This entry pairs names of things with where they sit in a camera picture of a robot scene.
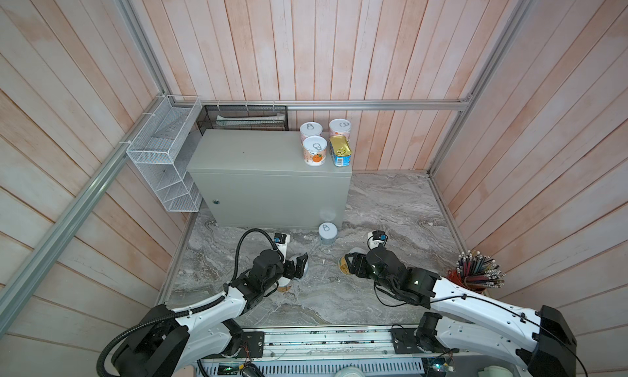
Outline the yellow can plastic lid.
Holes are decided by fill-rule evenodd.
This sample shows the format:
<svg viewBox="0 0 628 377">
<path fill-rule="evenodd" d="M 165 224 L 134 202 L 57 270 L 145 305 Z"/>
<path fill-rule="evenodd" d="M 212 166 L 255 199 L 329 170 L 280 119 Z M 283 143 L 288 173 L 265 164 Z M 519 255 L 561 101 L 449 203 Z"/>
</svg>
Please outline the yellow can plastic lid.
<svg viewBox="0 0 628 377">
<path fill-rule="evenodd" d="M 345 275 L 354 275 L 358 277 L 363 277 L 362 264 L 364 263 L 365 255 L 360 252 L 351 252 L 345 254 L 339 260 L 339 267 L 342 273 Z"/>
</svg>

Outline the gold rectangular sardine tin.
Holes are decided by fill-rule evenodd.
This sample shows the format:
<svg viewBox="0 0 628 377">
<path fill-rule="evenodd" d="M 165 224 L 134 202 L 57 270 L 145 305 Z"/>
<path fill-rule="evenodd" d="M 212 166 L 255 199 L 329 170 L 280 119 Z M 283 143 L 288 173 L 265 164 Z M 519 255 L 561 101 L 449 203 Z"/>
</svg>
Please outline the gold rectangular sardine tin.
<svg viewBox="0 0 628 377">
<path fill-rule="evenodd" d="M 334 165 L 337 167 L 350 166 L 352 150 L 347 138 L 343 135 L 334 135 L 329 138 Z"/>
</svg>

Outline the orange labelled can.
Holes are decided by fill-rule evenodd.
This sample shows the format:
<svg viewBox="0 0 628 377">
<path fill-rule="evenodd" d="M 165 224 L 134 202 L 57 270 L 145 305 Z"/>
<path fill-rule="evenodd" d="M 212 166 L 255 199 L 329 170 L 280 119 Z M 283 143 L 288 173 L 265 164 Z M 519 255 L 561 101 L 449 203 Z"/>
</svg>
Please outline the orange labelled can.
<svg viewBox="0 0 628 377">
<path fill-rule="evenodd" d="M 327 140 L 321 136 L 310 136 L 303 141 L 304 160 L 310 166 L 321 166 L 327 155 Z"/>
</svg>

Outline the pink labelled can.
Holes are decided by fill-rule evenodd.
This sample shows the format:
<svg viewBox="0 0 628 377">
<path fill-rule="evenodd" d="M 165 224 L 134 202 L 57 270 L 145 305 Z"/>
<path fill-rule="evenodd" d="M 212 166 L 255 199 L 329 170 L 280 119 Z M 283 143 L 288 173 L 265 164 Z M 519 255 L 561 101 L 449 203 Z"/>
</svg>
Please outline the pink labelled can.
<svg viewBox="0 0 628 377">
<path fill-rule="evenodd" d="M 303 143 L 306 138 L 316 136 L 320 137 L 323 133 L 323 127 L 317 122 L 306 122 L 300 126 L 299 132 L 301 135 L 301 142 Z"/>
</svg>

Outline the pink can front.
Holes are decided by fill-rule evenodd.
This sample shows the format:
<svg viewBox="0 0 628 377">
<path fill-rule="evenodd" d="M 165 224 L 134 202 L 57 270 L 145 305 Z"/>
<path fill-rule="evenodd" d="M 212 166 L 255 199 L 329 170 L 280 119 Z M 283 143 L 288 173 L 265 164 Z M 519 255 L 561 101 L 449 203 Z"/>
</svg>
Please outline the pink can front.
<svg viewBox="0 0 628 377">
<path fill-rule="evenodd" d="M 330 136 L 344 136 L 348 141 L 352 131 L 352 124 L 346 119 L 334 119 L 329 123 Z"/>
</svg>

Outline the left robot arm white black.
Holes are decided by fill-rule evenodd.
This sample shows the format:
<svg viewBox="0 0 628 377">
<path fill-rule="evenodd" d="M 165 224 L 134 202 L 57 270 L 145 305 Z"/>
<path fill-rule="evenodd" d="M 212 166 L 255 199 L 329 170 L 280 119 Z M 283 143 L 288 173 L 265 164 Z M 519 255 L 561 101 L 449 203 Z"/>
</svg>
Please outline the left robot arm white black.
<svg viewBox="0 0 628 377">
<path fill-rule="evenodd" d="M 165 304 L 152 308 L 139 324 L 106 345 L 96 373 L 108 376 L 109 362 L 118 376 L 171 376 L 209 355 L 238 353 L 244 332 L 235 319 L 307 271 L 307 254 L 287 259 L 279 237 L 263 230 L 259 234 L 270 246 L 250 269 L 235 270 L 222 291 L 206 300 L 175 309 Z"/>
</svg>

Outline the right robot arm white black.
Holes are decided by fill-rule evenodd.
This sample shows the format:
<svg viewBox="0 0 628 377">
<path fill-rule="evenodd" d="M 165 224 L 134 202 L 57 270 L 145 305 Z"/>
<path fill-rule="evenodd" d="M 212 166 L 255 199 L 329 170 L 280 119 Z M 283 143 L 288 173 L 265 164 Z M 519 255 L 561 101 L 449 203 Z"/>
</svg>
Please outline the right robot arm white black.
<svg viewBox="0 0 628 377">
<path fill-rule="evenodd" d="M 400 306 L 425 308 L 415 329 L 416 342 L 425 351 L 478 352 L 531 376 L 574 376 L 585 368 L 577 357 L 577 340 L 556 308 L 534 310 L 492 300 L 435 272 L 406 267 L 384 246 L 355 248 L 339 266 L 345 274 L 370 280 L 376 295 L 387 295 Z"/>
</svg>

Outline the amber jar white lid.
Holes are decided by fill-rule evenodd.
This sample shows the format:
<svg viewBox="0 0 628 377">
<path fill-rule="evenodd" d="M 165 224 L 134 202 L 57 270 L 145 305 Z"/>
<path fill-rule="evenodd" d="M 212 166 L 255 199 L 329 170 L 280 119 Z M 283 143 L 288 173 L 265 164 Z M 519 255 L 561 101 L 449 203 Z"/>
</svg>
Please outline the amber jar white lid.
<svg viewBox="0 0 628 377">
<path fill-rule="evenodd" d="M 292 280 L 284 278 L 284 277 L 281 277 L 281 279 L 278 281 L 277 285 L 278 285 L 277 290 L 279 292 L 286 293 L 287 291 L 289 291 L 291 289 Z"/>
</svg>

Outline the teal labelled can near cabinet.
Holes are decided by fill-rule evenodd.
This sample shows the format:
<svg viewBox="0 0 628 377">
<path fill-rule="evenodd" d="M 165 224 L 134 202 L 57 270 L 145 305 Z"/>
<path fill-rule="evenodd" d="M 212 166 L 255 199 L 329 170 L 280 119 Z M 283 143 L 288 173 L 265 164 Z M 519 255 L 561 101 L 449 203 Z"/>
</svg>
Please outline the teal labelled can near cabinet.
<svg viewBox="0 0 628 377">
<path fill-rule="evenodd" d="M 324 246 L 331 246 L 338 236 L 338 228 L 333 223 L 322 223 L 318 228 L 320 241 Z"/>
</svg>

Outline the grey metal cabinet box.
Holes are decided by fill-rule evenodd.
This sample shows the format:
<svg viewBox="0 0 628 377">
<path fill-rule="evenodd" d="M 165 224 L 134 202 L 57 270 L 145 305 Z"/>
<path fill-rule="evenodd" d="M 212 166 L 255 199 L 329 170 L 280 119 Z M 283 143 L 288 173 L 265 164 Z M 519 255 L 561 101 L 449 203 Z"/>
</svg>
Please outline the grey metal cabinet box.
<svg viewBox="0 0 628 377">
<path fill-rule="evenodd" d="M 208 129 L 187 166 L 216 222 L 242 228 L 343 224 L 351 167 L 304 160 L 299 132 Z"/>
</svg>

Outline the red pencil holder cup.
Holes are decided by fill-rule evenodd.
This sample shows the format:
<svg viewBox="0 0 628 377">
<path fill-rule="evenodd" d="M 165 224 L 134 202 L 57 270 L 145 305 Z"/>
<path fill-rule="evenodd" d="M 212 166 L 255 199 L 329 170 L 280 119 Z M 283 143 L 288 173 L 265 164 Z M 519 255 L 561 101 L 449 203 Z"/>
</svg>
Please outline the red pencil holder cup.
<svg viewBox="0 0 628 377">
<path fill-rule="evenodd" d="M 497 261 L 472 250 L 459 255 L 455 266 L 448 271 L 446 277 L 450 282 L 478 294 L 499 289 L 505 284 L 505 274 Z"/>
</svg>

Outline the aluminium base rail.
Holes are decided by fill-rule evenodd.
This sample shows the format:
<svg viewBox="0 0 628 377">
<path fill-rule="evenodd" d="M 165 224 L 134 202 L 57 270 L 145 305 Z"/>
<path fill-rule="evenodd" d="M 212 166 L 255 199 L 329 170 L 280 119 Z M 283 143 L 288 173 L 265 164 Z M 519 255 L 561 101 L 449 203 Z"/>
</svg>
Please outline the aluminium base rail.
<svg viewBox="0 0 628 377">
<path fill-rule="evenodd" d="M 495 334 L 481 326 L 441 319 L 441 327 L 433 328 L 438 341 L 453 352 L 476 352 L 489 357 L 524 367 L 516 353 L 515 343 L 505 336 Z M 395 354 L 391 326 L 348 326 L 348 327 L 301 327 L 267 328 L 248 331 L 263 331 L 265 344 L 263 360 L 289 360 L 298 357 L 322 359 L 381 357 Z M 441 357 L 435 354 L 418 354 L 423 357 Z"/>
</svg>

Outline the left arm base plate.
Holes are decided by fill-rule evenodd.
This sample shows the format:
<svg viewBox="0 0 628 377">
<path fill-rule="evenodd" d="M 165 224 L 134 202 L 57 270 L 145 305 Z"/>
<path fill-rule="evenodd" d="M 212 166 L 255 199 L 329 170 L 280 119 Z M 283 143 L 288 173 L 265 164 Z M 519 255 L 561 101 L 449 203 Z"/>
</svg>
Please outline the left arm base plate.
<svg viewBox="0 0 628 377">
<path fill-rule="evenodd" d="M 245 331 L 233 339 L 223 352 L 206 354 L 203 359 L 260 358 L 263 356 L 264 344 L 263 331 Z"/>
</svg>

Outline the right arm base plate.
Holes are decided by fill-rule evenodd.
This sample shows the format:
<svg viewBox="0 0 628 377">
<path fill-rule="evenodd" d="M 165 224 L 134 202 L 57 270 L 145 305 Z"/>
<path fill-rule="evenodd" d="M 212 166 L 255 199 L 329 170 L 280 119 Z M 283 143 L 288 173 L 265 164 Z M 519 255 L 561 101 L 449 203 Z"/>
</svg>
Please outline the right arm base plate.
<svg viewBox="0 0 628 377">
<path fill-rule="evenodd" d="M 438 332 L 432 328 L 406 328 L 399 324 L 391 326 L 390 334 L 395 354 L 448 354 L 454 349 L 438 341 Z"/>
</svg>

